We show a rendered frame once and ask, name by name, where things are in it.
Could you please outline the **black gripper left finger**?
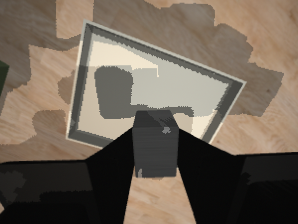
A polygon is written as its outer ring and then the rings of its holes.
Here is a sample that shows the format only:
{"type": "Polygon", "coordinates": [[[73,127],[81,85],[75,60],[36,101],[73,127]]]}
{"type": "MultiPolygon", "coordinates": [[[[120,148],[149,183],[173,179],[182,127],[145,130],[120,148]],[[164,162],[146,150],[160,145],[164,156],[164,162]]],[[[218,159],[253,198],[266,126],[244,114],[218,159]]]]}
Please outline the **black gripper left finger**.
{"type": "Polygon", "coordinates": [[[81,203],[90,224],[123,224],[134,171],[132,127],[85,160],[0,163],[0,203],[81,203]]]}

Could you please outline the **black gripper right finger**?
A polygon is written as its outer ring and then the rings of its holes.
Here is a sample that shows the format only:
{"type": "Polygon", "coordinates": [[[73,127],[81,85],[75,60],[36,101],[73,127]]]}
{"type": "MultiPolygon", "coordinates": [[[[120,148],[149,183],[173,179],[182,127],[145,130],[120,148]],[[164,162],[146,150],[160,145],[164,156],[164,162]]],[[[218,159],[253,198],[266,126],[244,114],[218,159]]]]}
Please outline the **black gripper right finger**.
{"type": "Polygon", "coordinates": [[[236,224],[252,183],[298,179],[298,152],[233,155],[179,128],[177,166],[196,224],[236,224]]]}

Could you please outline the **white tray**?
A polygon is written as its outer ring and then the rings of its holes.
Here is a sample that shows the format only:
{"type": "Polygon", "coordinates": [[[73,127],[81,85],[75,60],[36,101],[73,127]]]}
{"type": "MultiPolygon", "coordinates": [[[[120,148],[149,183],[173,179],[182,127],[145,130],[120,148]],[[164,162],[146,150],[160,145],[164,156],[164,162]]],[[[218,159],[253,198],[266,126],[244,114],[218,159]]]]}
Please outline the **white tray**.
{"type": "Polygon", "coordinates": [[[246,81],[83,20],[66,139],[103,149],[137,111],[170,110],[211,144],[246,81]]]}

